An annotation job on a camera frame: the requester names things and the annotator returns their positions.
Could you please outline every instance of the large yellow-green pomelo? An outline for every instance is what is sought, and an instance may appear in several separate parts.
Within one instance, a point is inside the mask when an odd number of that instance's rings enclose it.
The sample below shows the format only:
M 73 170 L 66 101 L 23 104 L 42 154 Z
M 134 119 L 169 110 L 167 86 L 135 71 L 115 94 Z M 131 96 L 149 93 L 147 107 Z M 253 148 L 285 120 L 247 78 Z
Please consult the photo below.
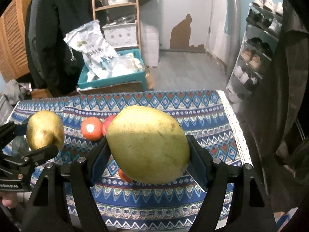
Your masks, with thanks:
M 190 160 L 183 129 L 157 109 L 138 105 L 123 109 L 109 125 L 106 138 L 118 166 L 139 182 L 173 181 Z
M 39 111 L 27 124 L 27 142 L 31 150 L 54 144 L 60 150 L 64 142 L 64 127 L 54 112 Z

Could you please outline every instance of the shoe rack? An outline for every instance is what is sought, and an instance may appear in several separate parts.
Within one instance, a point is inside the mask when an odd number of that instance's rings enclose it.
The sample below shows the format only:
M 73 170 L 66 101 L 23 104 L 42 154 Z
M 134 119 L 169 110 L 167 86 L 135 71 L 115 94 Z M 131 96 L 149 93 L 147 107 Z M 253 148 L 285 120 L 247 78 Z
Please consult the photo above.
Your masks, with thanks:
M 248 101 L 263 82 L 279 41 L 282 16 L 250 3 L 246 21 L 238 58 L 226 87 L 233 103 Z M 278 24 L 276 32 L 272 22 Z

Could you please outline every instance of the floor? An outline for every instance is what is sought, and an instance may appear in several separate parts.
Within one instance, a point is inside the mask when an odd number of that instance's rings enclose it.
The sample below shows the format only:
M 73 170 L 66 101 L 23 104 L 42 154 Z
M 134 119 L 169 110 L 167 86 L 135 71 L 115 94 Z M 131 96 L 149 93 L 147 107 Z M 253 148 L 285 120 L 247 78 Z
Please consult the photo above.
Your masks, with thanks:
M 161 51 L 159 65 L 150 68 L 154 90 L 224 90 L 224 66 L 207 54 Z

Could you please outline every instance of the red fruit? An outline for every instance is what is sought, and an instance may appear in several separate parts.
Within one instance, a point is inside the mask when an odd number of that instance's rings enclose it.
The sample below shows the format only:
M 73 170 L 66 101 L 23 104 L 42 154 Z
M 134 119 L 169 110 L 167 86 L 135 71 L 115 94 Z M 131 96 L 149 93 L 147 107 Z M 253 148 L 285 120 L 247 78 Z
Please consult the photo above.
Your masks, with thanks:
M 118 174 L 120 179 L 122 179 L 123 181 L 127 181 L 129 183 L 133 182 L 133 180 L 128 177 L 120 168 L 118 169 Z
M 112 120 L 114 118 L 116 118 L 117 115 L 112 115 L 112 116 L 108 116 L 104 122 L 103 122 L 103 125 L 102 125 L 102 133 L 103 135 L 105 136 L 106 135 L 106 132 L 107 132 L 107 128 L 109 127 L 109 124 L 112 122 Z
M 103 137 L 102 122 L 96 117 L 86 118 L 81 123 L 81 133 L 90 141 L 97 141 L 101 139 Z

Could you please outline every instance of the wooden wardrobe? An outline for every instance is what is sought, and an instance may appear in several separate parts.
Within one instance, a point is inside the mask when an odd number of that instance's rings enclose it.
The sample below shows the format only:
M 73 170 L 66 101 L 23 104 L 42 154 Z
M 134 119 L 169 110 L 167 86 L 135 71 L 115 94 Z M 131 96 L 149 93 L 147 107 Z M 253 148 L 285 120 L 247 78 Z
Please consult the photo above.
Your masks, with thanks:
M 31 0 L 13 0 L 0 17 L 0 72 L 6 82 L 29 73 L 25 20 Z

